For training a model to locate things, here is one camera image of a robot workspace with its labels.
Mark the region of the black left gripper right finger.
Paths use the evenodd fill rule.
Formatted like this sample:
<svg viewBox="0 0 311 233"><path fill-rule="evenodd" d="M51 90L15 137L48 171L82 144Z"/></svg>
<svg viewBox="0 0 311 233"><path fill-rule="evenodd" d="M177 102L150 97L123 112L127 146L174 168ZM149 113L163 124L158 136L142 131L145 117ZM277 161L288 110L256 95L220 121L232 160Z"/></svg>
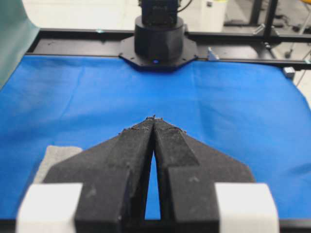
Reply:
<svg viewBox="0 0 311 233"><path fill-rule="evenodd" d="M177 233L279 232L270 189L247 165L162 119L153 130L161 214Z"/></svg>

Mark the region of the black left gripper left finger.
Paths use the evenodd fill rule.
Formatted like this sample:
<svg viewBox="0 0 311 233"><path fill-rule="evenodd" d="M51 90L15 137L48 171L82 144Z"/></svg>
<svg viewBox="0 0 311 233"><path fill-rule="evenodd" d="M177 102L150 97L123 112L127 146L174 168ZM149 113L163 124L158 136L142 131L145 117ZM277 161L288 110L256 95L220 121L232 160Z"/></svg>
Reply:
<svg viewBox="0 0 311 233"><path fill-rule="evenodd" d="M53 165L29 187L18 233L120 233L145 216L154 118Z"/></svg>

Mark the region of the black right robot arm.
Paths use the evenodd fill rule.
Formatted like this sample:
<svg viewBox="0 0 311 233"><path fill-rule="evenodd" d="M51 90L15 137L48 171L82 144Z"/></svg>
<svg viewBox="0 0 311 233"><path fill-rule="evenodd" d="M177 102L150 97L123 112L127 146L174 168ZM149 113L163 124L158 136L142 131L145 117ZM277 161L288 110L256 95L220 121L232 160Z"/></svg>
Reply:
<svg viewBox="0 0 311 233"><path fill-rule="evenodd" d="M184 21L178 17L179 0L140 0L136 18L135 53L150 60L170 61L183 50Z"/></svg>

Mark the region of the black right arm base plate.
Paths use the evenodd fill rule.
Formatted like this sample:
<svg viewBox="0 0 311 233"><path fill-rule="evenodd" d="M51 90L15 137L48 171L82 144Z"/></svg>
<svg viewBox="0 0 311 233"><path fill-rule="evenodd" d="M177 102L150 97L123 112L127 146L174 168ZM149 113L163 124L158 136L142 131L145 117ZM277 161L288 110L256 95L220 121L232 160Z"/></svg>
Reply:
<svg viewBox="0 0 311 233"><path fill-rule="evenodd" d="M130 37L121 41L119 57L139 70L173 71L198 59L196 42L183 38L181 52L171 55L171 48L149 46L141 53L135 51L135 39Z"/></svg>

